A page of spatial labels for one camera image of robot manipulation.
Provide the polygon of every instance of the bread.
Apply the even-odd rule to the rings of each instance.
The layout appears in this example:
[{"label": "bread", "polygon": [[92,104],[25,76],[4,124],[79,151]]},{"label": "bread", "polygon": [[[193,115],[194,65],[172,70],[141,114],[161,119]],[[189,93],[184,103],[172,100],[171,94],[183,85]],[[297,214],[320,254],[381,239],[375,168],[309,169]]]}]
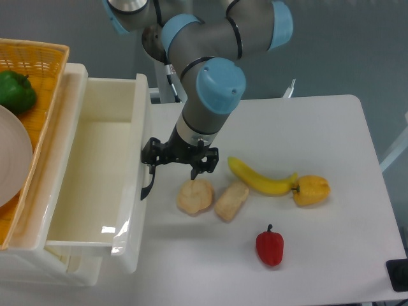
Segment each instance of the bread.
[{"label": "bread", "polygon": [[215,212],[225,221],[231,221],[248,198],[248,194],[248,186],[243,182],[232,183],[215,203]]},{"label": "bread", "polygon": [[212,204],[214,188],[202,178],[188,180],[178,192],[177,206],[188,214],[195,214]]}]

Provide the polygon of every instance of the orange basket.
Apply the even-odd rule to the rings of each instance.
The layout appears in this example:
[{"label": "orange basket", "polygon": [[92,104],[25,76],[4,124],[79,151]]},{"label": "orange basket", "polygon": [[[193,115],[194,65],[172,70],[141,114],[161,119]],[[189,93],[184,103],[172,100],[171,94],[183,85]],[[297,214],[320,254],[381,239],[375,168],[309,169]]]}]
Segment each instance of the orange basket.
[{"label": "orange basket", "polygon": [[17,116],[30,136],[34,154],[22,189],[8,203],[0,207],[1,250],[7,248],[23,211],[68,56],[67,46],[0,39],[0,72],[13,70],[29,75],[29,81],[37,94],[37,102],[33,108]]}]

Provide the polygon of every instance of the banana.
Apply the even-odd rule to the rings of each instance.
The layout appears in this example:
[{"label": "banana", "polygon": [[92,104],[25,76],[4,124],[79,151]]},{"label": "banana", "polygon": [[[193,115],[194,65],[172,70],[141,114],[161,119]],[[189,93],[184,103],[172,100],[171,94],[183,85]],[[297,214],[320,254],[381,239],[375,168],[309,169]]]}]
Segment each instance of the banana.
[{"label": "banana", "polygon": [[260,175],[240,159],[231,156],[228,158],[228,166],[231,171],[249,187],[269,196],[282,196],[287,194],[292,190],[293,184],[298,178],[298,174],[294,172],[290,177],[273,180]]}]

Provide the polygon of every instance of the white plastic cabinet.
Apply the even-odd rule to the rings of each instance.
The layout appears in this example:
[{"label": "white plastic cabinet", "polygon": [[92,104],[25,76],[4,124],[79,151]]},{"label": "white plastic cabinet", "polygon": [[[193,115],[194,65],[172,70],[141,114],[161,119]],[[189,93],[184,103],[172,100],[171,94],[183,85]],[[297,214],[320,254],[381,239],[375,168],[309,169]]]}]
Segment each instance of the white plastic cabinet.
[{"label": "white plastic cabinet", "polygon": [[22,217],[0,280],[93,285],[103,257],[136,270],[150,137],[147,79],[88,78],[67,64]]}]

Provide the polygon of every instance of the white drawer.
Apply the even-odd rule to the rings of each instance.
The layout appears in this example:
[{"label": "white drawer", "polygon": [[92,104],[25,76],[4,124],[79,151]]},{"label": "white drawer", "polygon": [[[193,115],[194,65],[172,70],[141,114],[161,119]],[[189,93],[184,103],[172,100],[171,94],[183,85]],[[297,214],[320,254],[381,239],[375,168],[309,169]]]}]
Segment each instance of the white drawer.
[{"label": "white drawer", "polygon": [[131,273],[146,207],[140,191],[148,168],[140,153],[150,137],[147,79],[87,78],[82,65],[68,64],[70,69],[76,82],[65,85],[75,87],[75,94],[49,136],[52,154],[37,173],[10,251],[112,256]]}]

